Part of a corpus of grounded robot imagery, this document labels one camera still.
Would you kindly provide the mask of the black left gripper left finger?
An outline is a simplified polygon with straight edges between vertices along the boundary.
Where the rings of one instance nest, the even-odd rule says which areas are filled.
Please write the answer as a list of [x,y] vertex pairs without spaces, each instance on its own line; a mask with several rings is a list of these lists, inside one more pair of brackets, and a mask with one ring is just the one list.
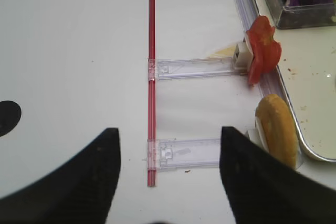
[[1,199],[1,223],[105,223],[121,168],[117,128],[107,128],[58,169]]

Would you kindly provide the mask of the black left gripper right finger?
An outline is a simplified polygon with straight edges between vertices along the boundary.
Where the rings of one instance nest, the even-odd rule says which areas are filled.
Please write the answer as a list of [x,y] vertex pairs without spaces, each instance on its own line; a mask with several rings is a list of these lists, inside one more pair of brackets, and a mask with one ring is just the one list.
[[295,172],[232,126],[219,170],[236,223],[335,223],[335,190]]

